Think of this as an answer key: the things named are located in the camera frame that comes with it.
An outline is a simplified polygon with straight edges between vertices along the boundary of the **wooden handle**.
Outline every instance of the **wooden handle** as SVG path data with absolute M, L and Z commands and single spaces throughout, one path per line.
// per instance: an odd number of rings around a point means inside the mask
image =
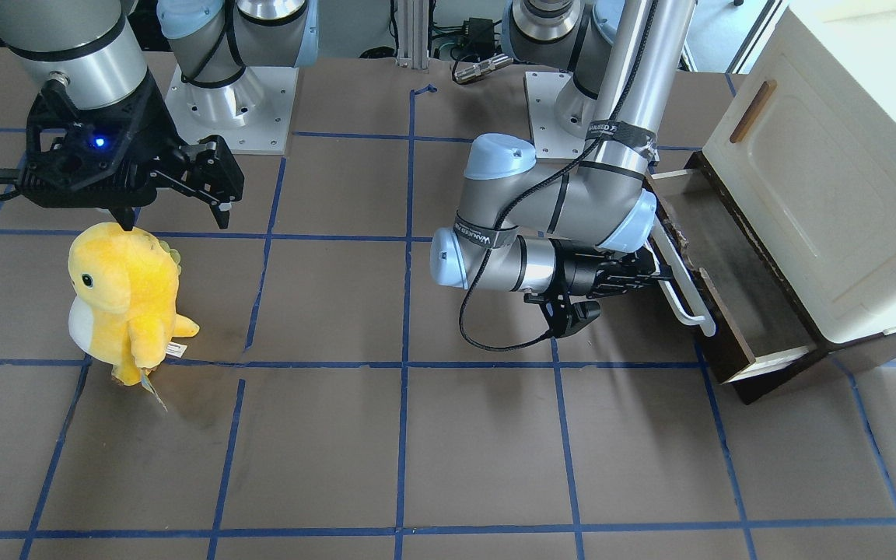
M 729 138 L 732 143 L 742 142 L 746 138 L 774 89 L 776 89 L 775 79 L 767 79 L 767 81 L 762 82 L 760 91 L 757 91 L 756 96 L 753 98 L 753 103 L 749 103 L 749 109 L 746 109 L 746 113 L 743 114 L 739 124 L 735 127 L 735 131 L 732 132 L 731 138 Z

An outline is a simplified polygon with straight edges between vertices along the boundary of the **white plush belly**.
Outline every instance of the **white plush belly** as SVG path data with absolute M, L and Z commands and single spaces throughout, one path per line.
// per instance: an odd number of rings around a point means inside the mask
M 75 296 L 72 309 L 68 311 L 68 334 L 75 344 L 88 354 L 89 346 L 92 346 L 92 327 L 95 323 L 92 308 L 82 298 Z

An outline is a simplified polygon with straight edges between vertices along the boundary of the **yellow stuffed toy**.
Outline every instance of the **yellow stuffed toy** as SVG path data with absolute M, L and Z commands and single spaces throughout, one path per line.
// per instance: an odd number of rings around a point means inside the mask
M 75 286 L 68 313 L 72 340 L 113 364 L 115 379 L 127 386 L 142 383 L 156 397 L 147 373 L 164 359 L 168 341 L 199 332 L 192 319 L 175 313 L 178 262 L 178 251 L 167 243 L 115 223 L 89 227 L 68 252 Z

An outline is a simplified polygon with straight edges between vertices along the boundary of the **white mounting plate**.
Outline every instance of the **white mounting plate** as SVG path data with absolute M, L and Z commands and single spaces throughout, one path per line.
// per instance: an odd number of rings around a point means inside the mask
M 251 67 L 258 75 L 264 91 L 271 102 L 269 114 L 274 117 L 247 124 L 241 128 L 210 128 L 200 124 L 192 116 L 185 88 L 182 88 L 181 68 L 175 67 L 171 77 L 171 87 L 164 102 L 171 113 L 175 128 L 186 142 L 199 142 L 209 135 L 221 135 L 233 153 L 256 153 L 256 155 L 285 155 L 285 141 L 289 137 L 289 122 L 292 120 L 292 102 L 296 96 L 298 68 Z
M 523 84 L 527 93 L 527 116 L 530 135 L 538 159 L 575 159 L 583 150 L 583 139 L 565 131 L 555 117 L 555 98 L 572 74 L 559 72 L 525 72 Z

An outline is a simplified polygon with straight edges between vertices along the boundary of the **white paper tag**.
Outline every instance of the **white paper tag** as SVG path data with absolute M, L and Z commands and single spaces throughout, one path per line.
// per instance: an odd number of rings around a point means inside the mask
M 175 358 L 181 358 L 183 354 L 185 354 L 185 348 L 188 348 L 185 344 L 178 344 L 177 341 L 170 341 L 168 343 L 168 348 L 165 348 L 164 353 L 167 355 L 174 355 Z

